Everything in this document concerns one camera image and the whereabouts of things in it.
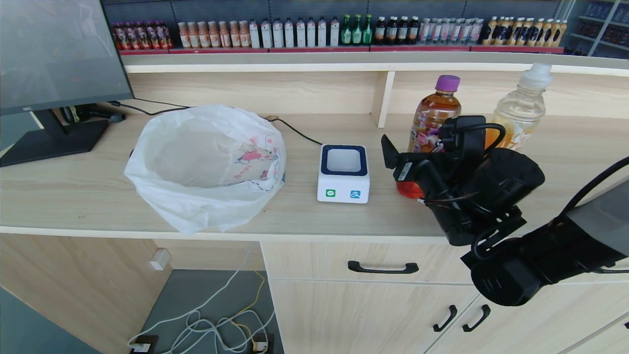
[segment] drawer handle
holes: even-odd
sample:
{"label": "drawer handle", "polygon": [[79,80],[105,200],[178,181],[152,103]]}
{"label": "drawer handle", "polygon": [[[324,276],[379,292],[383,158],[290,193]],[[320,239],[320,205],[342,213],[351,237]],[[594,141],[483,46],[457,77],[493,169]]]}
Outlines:
{"label": "drawer handle", "polygon": [[471,332],[473,330],[476,329],[476,327],[478,327],[478,325],[480,325],[483,321],[485,321],[485,318],[489,317],[489,314],[491,313],[491,309],[489,308],[489,305],[485,304],[483,306],[481,306],[481,310],[482,310],[482,317],[480,320],[478,320],[478,322],[476,322],[475,325],[473,325],[472,327],[468,326],[467,323],[463,325],[463,332]]}
{"label": "drawer handle", "polygon": [[378,269],[365,269],[360,266],[359,261],[348,261],[347,268],[356,273],[377,273],[377,274],[412,274],[420,270],[417,263],[407,263],[406,268],[403,270],[378,270]]}
{"label": "drawer handle", "polygon": [[450,317],[448,317],[447,320],[445,320],[445,323],[443,324],[443,326],[439,327],[438,324],[433,324],[433,330],[435,332],[441,332],[443,331],[443,329],[448,326],[448,324],[450,324],[450,322],[452,322],[452,320],[454,319],[454,317],[457,316],[457,307],[454,305],[450,305],[450,307],[448,307],[448,309],[450,310]]}

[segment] white bottle cap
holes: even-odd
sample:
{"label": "white bottle cap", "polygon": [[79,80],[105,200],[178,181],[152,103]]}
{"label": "white bottle cap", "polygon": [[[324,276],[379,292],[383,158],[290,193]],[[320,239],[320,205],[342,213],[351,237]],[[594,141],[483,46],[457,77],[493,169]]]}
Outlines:
{"label": "white bottle cap", "polygon": [[552,65],[534,63],[531,69],[526,70],[520,77],[520,86],[530,89],[545,89],[552,82],[550,69]]}

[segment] monitor stand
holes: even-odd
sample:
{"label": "monitor stand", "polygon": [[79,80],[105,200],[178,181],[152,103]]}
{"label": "monitor stand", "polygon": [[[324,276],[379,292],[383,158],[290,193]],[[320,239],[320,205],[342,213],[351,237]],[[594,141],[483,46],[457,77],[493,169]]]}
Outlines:
{"label": "monitor stand", "polygon": [[109,120],[62,125],[52,110],[33,112],[43,129],[28,132],[0,157],[0,167],[92,150]]}

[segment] plastic bag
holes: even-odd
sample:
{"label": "plastic bag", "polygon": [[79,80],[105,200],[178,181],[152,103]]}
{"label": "plastic bag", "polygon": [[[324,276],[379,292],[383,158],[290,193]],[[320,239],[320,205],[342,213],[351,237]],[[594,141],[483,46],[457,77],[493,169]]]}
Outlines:
{"label": "plastic bag", "polygon": [[151,119],[125,168],[138,194],[190,235],[249,222],[284,185],[281,133],[258,115],[209,105]]}

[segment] counter top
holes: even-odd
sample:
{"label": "counter top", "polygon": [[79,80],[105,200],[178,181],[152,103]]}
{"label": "counter top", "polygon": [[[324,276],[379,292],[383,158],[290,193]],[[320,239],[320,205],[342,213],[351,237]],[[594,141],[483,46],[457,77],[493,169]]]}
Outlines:
{"label": "counter top", "polygon": [[[0,232],[151,239],[445,242],[432,213],[397,193],[392,170],[386,169],[382,160],[382,134],[404,147],[411,116],[391,116],[385,129],[375,128],[370,115],[281,118],[325,143],[367,146],[372,178],[369,203],[317,202],[319,147],[277,123],[288,153],[282,190],[247,225],[225,233],[208,229],[182,236],[138,196],[123,174],[148,120],[135,115],[110,125],[92,152],[0,169]],[[626,119],[544,117],[523,152],[542,167],[546,183],[519,204],[529,221],[519,233],[547,222],[582,185],[625,157],[627,132]]]}
{"label": "counter top", "polygon": [[629,77],[629,60],[493,52],[358,52],[127,55],[129,73],[311,71],[523,71],[534,62],[553,72]]}

